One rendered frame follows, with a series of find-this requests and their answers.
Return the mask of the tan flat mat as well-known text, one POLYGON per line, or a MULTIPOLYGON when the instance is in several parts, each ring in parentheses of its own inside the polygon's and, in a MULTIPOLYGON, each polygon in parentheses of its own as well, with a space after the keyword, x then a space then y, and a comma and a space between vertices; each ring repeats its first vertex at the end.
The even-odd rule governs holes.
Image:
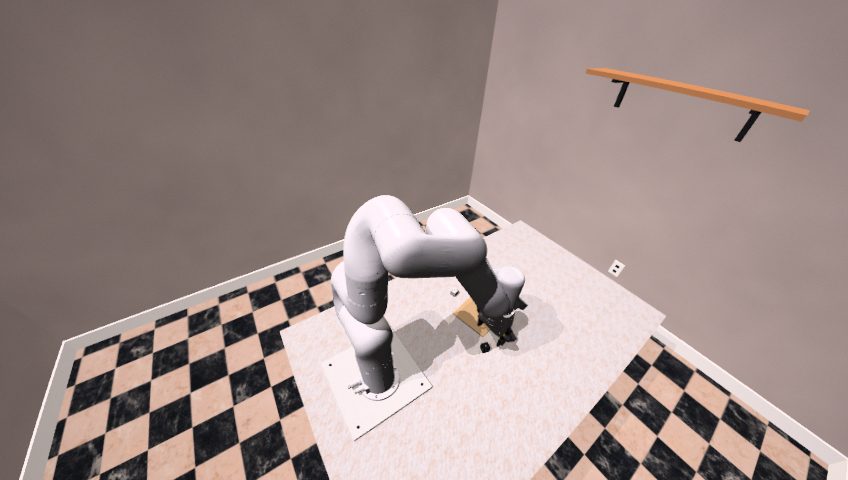
POLYGON ((454 311, 453 314, 482 337, 484 337, 490 330, 484 323, 477 326, 479 314, 477 312, 477 306, 471 297, 467 299, 456 311, 454 311))

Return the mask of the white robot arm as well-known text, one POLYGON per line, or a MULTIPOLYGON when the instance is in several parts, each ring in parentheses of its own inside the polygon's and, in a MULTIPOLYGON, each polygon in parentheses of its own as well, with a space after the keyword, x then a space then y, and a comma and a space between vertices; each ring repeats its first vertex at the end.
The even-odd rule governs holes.
POLYGON ((399 278, 456 277, 489 319, 528 306, 519 298, 525 283, 522 271, 512 266, 492 269, 485 240, 461 213, 451 208, 434 211, 426 233, 439 236, 427 236, 408 206, 389 195, 366 202, 347 227, 344 261, 332 273, 331 289, 359 365, 359 376, 347 383, 348 389, 359 386, 354 394, 381 401, 399 385, 393 332, 384 317, 388 272, 399 278))

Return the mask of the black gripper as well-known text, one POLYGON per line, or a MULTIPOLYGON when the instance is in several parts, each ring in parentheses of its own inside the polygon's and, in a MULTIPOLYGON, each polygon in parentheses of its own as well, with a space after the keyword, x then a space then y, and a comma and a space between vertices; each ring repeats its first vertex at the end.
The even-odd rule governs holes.
POLYGON ((505 314, 503 317, 498 318, 498 319, 489 319, 489 318, 485 317, 485 316, 481 313, 481 311, 478 309, 478 307, 477 307, 477 312, 478 312, 478 314, 479 314, 479 315, 478 315, 479 319, 478 319, 478 324, 477 324, 477 325, 478 325, 478 326, 480 326, 480 325, 482 325, 482 324, 483 324, 483 322, 484 322, 484 323, 485 323, 485 325, 486 325, 486 326, 487 326, 487 327, 488 327, 488 328, 489 328, 489 329, 490 329, 490 330, 491 330, 491 331, 492 331, 492 332, 493 332, 496 336, 501 337, 501 338, 498 340, 498 342, 497 342, 496 346, 500 346, 500 345, 502 346, 502 345, 504 345, 504 344, 505 344, 505 342, 514 342, 515 340, 517 340, 516 336, 514 335, 514 333, 513 333, 512 329, 511 329, 511 326, 512 326, 512 324, 513 324, 513 320, 514 320, 514 314, 515 314, 515 310, 514 310, 514 309, 513 309, 513 311, 512 311, 511 313, 509 313, 509 314, 505 314), (483 321, 483 322, 482 322, 482 321, 483 321), (506 331, 507 331, 507 332, 506 332, 506 331), (505 334, 505 335, 504 335, 504 334, 505 334), (503 336, 503 335, 504 335, 504 336, 503 336))

